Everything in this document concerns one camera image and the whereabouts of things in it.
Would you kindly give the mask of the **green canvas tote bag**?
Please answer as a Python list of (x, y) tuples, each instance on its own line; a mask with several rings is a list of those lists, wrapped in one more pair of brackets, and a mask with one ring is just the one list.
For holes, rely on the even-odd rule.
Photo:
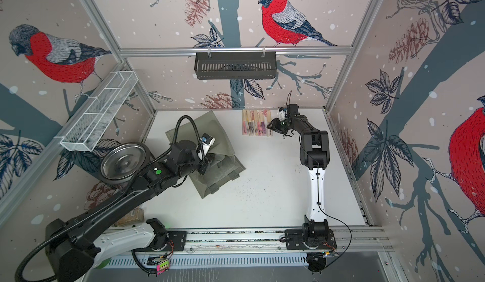
[(236, 156), (229, 137), (213, 111), (194, 120), (198, 132), (202, 135), (205, 154), (205, 168), (201, 172), (189, 174), (200, 197), (216, 193), (229, 181), (239, 178), (246, 170)]

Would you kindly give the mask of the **black grey wooden folding fan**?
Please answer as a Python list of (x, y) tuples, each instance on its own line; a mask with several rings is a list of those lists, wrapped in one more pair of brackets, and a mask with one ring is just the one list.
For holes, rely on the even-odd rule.
[(247, 120), (247, 125), (248, 125), (248, 133), (250, 136), (255, 135), (255, 127), (254, 127), (254, 121), (252, 117), (252, 111), (247, 110), (246, 111), (246, 120)]

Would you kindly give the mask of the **pink wooden folding fan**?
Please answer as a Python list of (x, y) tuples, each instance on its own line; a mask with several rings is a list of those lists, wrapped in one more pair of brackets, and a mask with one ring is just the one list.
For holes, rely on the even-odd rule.
[(243, 110), (242, 111), (242, 131), (243, 131), (243, 135), (246, 136), (250, 133), (249, 131), (249, 127), (248, 127), (248, 118), (247, 118), (247, 111), (246, 110)]

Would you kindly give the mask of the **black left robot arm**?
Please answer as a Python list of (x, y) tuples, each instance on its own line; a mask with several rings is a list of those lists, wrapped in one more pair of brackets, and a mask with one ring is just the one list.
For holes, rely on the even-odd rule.
[(137, 249), (174, 250), (168, 231), (158, 219), (106, 235), (108, 228), (144, 202), (151, 200), (193, 172), (205, 173), (212, 162), (208, 151), (215, 139), (204, 134), (196, 144), (181, 140), (160, 160), (151, 160), (141, 143), (123, 144), (102, 161), (103, 181), (128, 182), (121, 191), (85, 213), (46, 228), (45, 253), (56, 281), (76, 281), (102, 261)]

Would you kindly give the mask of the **brown box behind arm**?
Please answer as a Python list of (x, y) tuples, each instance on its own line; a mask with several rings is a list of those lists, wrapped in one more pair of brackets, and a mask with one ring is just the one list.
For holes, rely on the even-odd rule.
[(145, 221), (145, 212), (141, 208), (136, 208), (130, 211), (127, 215), (123, 216), (121, 219), (114, 223), (113, 227), (125, 227), (132, 226), (143, 223)]

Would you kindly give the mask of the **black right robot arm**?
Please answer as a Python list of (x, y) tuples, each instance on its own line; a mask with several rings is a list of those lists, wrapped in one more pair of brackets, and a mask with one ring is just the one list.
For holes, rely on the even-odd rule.
[(305, 242), (327, 238), (329, 234), (327, 214), (324, 212), (325, 171), (330, 163), (330, 145), (327, 131), (321, 131), (310, 124), (305, 115), (299, 113), (299, 106), (289, 104), (281, 107), (276, 118), (267, 129), (284, 137), (298, 133), (299, 159), (308, 169), (309, 206), (304, 215), (302, 237)]

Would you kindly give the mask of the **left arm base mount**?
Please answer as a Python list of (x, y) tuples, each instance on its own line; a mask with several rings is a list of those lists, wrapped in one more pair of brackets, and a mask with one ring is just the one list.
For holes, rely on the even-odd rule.
[(153, 218), (146, 221), (154, 232), (154, 239), (144, 249), (154, 252), (182, 252), (187, 238), (185, 230), (168, 230), (160, 220)]

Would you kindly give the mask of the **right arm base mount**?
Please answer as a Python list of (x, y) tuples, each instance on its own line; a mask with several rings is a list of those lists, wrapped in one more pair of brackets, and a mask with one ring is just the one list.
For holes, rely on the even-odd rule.
[(337, 244), (333, 230), (327, 236), (303, 236), (302, 229), (287, 229), (284, 231), (285, 246), (287, 250), (336, 250)]

